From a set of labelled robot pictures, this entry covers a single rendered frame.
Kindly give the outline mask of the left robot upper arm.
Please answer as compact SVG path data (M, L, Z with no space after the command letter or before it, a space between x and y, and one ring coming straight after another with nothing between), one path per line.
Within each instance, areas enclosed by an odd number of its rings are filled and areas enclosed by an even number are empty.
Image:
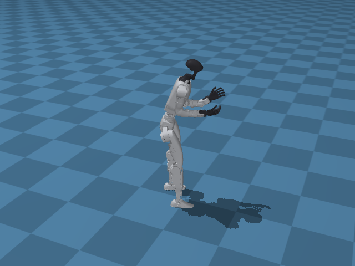
M191 80L190 80L190 81L191 81ZM189 101L189 99L187 99L187 101L185 102L185 104L184 104L183 107L187 107L189 104L190 104L190 101Z

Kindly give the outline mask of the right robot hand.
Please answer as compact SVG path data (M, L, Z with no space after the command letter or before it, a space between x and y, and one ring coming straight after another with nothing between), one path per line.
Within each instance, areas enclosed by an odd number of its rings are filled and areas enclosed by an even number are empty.
M214 108L212 108L211 110L200 110L199 113L200 114L204 114L204 117L206 117L206 115L208 116L212 116L212 115L217 115L220 110L221 110L221 105L219 106L219 108L215 109L217 107L217 105L215 105Z

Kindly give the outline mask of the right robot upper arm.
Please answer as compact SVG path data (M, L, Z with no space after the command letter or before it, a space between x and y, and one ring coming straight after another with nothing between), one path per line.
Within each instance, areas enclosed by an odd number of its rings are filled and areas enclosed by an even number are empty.
M180 85L176 93L176 103L175 103L175 113L177 115L178 111L184 111L184 102L187 97L187 89L185 86Z

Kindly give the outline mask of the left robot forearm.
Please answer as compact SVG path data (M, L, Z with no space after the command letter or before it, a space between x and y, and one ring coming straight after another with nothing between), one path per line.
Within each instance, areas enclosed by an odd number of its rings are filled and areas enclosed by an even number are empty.
M210 102L210 100L208 98L206 98L205 100L200 99L200 100L193 100L193 99L189 99L190 104L188 106L190 106L191 108L194 107L203 107L204 105L208 104Z

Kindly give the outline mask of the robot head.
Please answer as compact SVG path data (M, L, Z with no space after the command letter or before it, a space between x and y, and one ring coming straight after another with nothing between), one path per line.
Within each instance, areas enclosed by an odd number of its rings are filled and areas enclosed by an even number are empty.
M195 59L189 59L187 62L186 62L186 66L191 70L191 71L194 71L194 74L188 74L186 73L184 76L180 77L179 78L179 81L183 81L185 82L186 80L188 80L188 84L190 84L190 79L194 80L195 77L196 77L196 74L200 71L203 70L203 66L202 64L195 60Z

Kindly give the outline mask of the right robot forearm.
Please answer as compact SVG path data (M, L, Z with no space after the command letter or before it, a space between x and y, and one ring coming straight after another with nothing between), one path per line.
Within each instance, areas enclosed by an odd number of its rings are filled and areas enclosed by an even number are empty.
M181 117L204 117L204 114L200 114L199 111L200 110L185 109L184 111L183 110L178 111L177 115Z

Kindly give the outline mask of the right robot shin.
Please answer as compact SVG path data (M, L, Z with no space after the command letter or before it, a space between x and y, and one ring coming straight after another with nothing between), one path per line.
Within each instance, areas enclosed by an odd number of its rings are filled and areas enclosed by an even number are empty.
M182 172L180 172L180 169L177 166L172 167L171 176L173 181L173 188L175 189L176 192L177 203L179 202L182 203L182 199L180 199L180 196L182 195L182 189L183 189L183 167L182 167Z

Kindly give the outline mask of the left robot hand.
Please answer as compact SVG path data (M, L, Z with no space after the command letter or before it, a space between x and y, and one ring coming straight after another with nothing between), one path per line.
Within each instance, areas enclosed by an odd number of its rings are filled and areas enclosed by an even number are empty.
M209 100L210 100L210 102L212 102L212 100L216 100L216 99L218 99L218 98L220 98L220 97L222 97L222 96L225 96L225 94L223 94L223 93L225 93L225 92L221 92L221 91L224 91L224 89L222 89L222 87L220 87L220 88L218 88L218 89L216 89L216 87L214 87L213 89L212 89L212 91L211 91L211 93L210 93L210 95L209 96L206 96L206 97L204 97L203 98L203 100L205 100L206 98L208 98ZM219 89L222 89L222 90L219 90ZM214 91L215 90L215 91ZM218 91L219 90L219 91ZM218 92L217 92L218 91ZM221 93L219 93L219 92L221 92ZM219 93L219 94L218 94ZM222 95L221 95L222 94ZM220 95L220 96L218 96L218 95Z

